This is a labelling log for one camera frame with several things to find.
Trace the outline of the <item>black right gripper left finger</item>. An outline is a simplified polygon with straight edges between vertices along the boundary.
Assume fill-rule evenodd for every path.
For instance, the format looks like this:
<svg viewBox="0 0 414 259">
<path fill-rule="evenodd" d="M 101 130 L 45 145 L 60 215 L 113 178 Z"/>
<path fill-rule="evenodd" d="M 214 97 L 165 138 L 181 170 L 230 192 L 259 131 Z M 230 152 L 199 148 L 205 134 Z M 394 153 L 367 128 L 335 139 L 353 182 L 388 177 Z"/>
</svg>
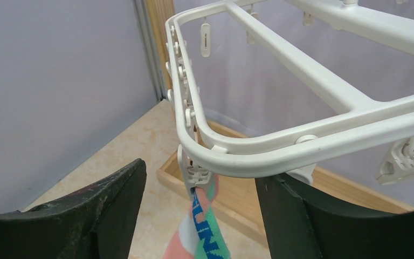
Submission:
<svg viewBox="0 0 414 259">
<path fill-rule="evenodd" d="M 127 258 L 146 178 L 136 159 L 63 197 L 0 214 L 0 258 Z"/>
</svg>

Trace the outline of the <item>pink sock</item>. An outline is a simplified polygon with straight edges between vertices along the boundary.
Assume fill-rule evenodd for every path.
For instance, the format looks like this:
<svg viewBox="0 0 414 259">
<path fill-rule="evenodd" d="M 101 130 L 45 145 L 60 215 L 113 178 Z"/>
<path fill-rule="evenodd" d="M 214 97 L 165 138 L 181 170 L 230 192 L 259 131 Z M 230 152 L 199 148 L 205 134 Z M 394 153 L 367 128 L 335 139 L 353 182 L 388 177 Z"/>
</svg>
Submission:
<svg viewBox="0 0 414 259">
<path fill-rule="evenodd" d="M 187 214 L 172 236 L 163 258 L 231 258 L 211 207 L 219 189 L 219 177 L 207 191 L 196 187 Z"/>
</svg>

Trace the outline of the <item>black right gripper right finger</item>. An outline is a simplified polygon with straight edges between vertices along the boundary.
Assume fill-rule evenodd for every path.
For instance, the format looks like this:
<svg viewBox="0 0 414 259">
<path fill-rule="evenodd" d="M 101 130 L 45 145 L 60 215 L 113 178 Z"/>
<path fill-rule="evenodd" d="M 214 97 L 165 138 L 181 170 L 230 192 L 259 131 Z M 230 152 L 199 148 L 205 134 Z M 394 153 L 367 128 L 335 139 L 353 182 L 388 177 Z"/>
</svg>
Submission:
<svg viewBox="0 0 414 259">
<path fill-rule="evenodd" d="M 285 173 L 255 183 L 272 258 L 414 258 L 414 211 L 358 206 Z"/>
</svg>

